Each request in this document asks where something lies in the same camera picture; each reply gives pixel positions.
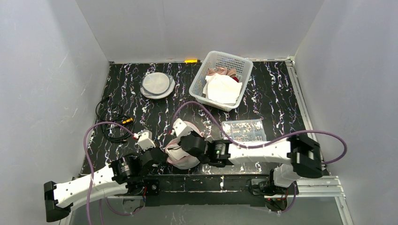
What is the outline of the white mesh bag blue trim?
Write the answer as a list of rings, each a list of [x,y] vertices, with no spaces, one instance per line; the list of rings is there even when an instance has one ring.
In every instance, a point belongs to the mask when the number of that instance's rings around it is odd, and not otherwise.
[[[154,72],[144,76],[140,91],[146,98],[161,99],[173,92],[175,84],[171,75]]]

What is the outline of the white bra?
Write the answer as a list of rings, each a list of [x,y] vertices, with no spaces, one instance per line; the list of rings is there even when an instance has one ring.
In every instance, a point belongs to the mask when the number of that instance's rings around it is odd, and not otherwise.
[[[227,75],[215,74],[205,77],[203,94],[206,98],[220,104],[235,104],[242,89],[242,83]]]

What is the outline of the white mesh bag pink trim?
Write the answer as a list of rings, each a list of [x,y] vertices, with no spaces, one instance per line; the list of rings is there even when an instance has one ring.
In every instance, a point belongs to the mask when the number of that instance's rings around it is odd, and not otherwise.
[[[196,167],[200,161],[196,157],[183,151],[179,145],[179,141],[180,139],[178,137],[174,138],[164,148],[164,152],[168,155],[167,162],[181,170]]]

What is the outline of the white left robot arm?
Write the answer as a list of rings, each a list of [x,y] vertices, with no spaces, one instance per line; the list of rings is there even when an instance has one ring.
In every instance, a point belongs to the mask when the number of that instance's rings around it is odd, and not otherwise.
[[[102,169],[65,183],[44,184],[46,221],[66,218],[71,211],[92,201],[113,195],[139,195],[149,189],[144,177],[155,165],[165,163],[168,155],[160,148],[150,149],[139,157],[126,155]]]

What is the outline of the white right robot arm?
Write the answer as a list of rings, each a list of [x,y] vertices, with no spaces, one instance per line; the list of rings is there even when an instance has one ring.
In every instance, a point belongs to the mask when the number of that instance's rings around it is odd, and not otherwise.
[[[214,167],[248,162],[280,163],[269,174],[269,183],[275,187],[288,188],[299,178],[322,177],[320,144],[307,135],[293,135],[276,142],[263,142],[259,146],[245,146],[229,140],[209,142],[190,134],[181,137],[180,146],[200,163]]]

